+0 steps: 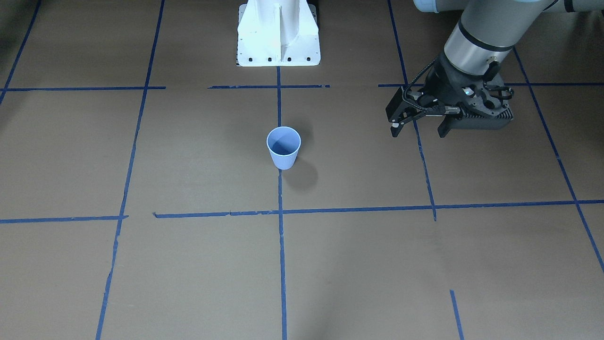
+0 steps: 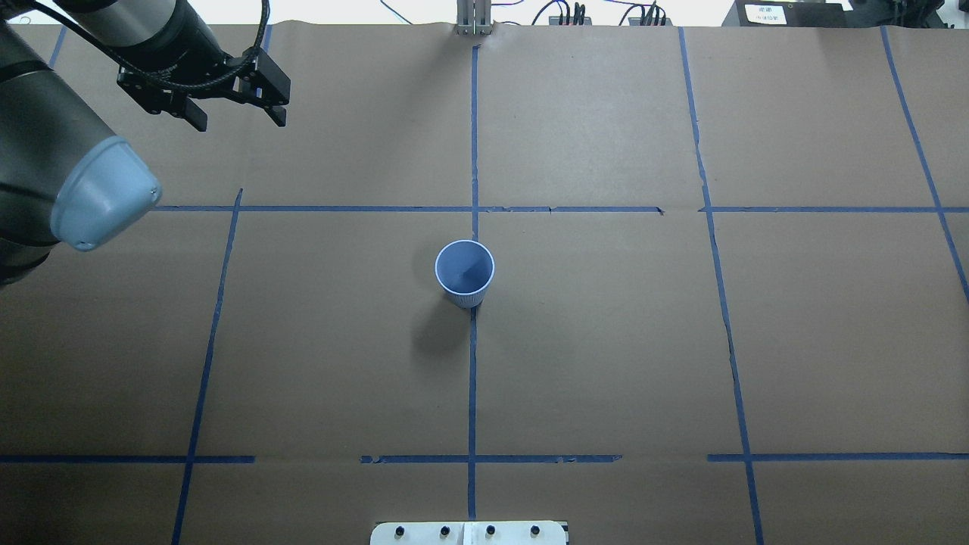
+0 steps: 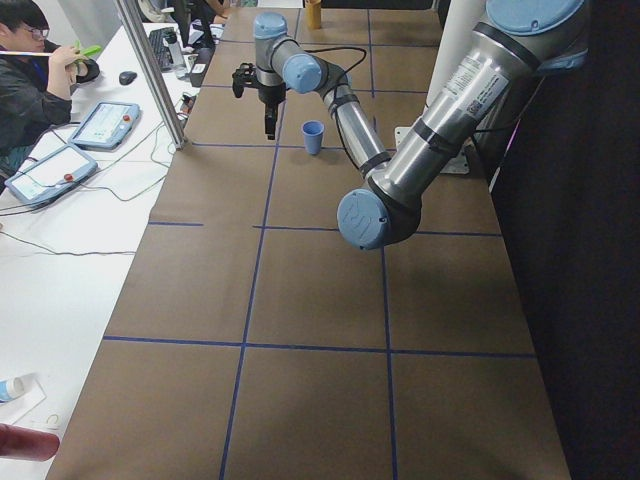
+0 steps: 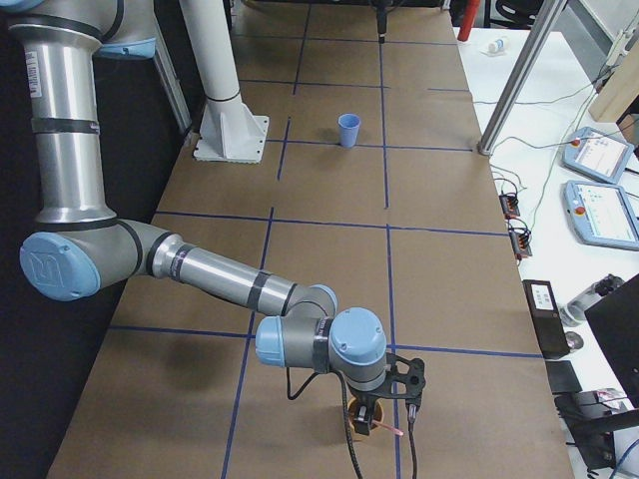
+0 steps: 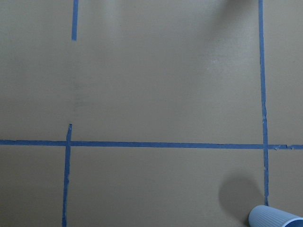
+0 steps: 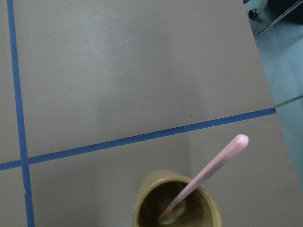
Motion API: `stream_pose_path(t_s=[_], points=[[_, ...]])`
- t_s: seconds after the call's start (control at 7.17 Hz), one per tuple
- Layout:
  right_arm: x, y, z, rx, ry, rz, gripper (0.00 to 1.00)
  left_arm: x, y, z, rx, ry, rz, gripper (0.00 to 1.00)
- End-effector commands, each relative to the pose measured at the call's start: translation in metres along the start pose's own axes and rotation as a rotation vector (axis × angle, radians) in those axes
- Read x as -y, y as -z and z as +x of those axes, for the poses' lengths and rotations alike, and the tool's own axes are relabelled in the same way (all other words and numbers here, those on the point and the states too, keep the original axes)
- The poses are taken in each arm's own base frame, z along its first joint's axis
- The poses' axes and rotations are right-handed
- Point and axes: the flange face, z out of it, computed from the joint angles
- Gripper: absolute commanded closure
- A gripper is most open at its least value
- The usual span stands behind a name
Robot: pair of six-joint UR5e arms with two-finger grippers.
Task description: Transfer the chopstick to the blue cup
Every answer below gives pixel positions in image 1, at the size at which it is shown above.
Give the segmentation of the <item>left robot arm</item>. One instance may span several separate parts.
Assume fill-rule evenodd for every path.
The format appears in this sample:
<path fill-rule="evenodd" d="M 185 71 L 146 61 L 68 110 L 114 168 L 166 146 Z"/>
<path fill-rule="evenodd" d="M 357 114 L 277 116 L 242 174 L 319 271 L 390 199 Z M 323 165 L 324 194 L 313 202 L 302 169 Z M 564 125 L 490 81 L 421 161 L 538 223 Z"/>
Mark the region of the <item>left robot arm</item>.
<path fill-rule="evenodd" d="M 386 106 L 393 137 L 425 117 L 442 117 L 437 131 L 499 130 L 513 120 L 514 90 L 501 62 L 543 12 L 603 9 L 601 0 L 417 0 L 421 11 L 462 9 L 444 49 L 401 86 Z"/>

